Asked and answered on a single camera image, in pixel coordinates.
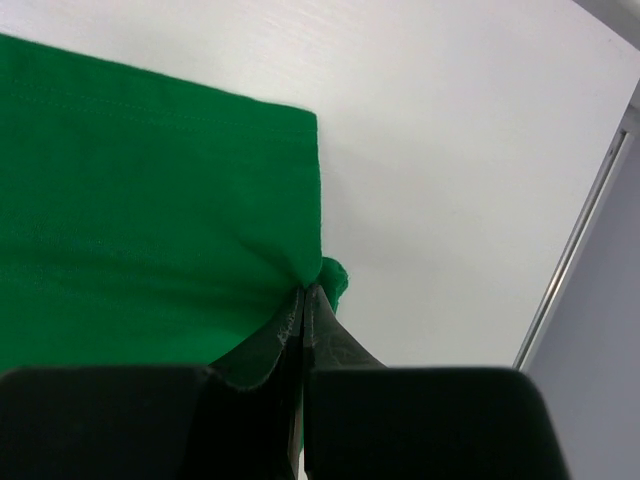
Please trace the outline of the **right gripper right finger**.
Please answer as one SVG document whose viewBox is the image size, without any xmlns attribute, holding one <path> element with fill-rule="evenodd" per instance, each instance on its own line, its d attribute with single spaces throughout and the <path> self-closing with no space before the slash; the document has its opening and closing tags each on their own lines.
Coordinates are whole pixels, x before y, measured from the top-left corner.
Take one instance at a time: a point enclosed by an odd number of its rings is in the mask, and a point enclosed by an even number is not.
<svg viewBox="0 0 640 480">
<path fill-rule="evenodd" d="M 385 368 L 338 321 L 319 284 L 305 292 L 303 355 L 308 370 Z"/>
</svg>

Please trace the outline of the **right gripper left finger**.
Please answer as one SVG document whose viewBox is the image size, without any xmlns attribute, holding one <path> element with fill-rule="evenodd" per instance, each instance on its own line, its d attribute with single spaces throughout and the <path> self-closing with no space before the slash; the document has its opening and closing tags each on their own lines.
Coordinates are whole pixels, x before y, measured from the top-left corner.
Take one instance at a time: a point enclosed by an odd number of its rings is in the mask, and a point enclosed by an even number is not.
<svg viewBox="0 0 640 480">
<path fill-rule="evenodd" d="M 303 307 L 289 293 L 271 319 L 210 364 L 227 395 L 230 433 L 240 447 L 223 456 L 237 479 L 296 479 L 302 447 Z"/>
</svg>

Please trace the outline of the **green t shirt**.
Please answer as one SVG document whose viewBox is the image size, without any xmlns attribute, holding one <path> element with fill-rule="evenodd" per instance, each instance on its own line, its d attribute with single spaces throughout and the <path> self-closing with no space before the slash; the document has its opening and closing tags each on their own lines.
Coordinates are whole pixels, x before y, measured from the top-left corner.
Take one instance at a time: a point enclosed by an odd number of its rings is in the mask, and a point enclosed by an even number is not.
<svg viewBox="0 0 640 480">
<path fill-rule="evenodd" d="M 207 364 L 331 304 L 317 119 L 1 39 L 1 367 Z"/>
</svg>

